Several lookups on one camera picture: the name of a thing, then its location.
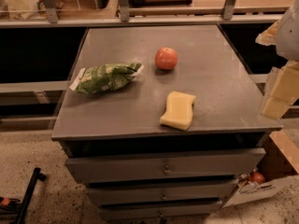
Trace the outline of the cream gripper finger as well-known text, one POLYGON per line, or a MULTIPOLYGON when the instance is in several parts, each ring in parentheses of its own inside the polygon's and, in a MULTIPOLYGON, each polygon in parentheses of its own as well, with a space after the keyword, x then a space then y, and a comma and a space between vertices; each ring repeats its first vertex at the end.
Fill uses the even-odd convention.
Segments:
POLYGON ((299 62, 287 61, 280 69, 273 67, 268 74, 261 114, 281 119, 299 99, 299 62))
POLYGON ((275 45, 278 34, 278 25, 279 21, 275 21, 266 30, 258 34, 258 36, 255 39, 255 42, 263 46, 275 45))

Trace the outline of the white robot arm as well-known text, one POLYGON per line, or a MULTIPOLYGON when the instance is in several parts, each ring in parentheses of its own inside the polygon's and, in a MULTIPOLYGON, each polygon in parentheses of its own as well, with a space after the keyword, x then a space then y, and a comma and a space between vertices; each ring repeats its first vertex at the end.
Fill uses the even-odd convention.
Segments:
POLYGON ((279 21, 259 34, 255 42, 275 45, 277 55, 287 60, 282 68, 272 68, 262 109, 263 116, 280 119, 299 99, 299 0, 295 0, 279 21))

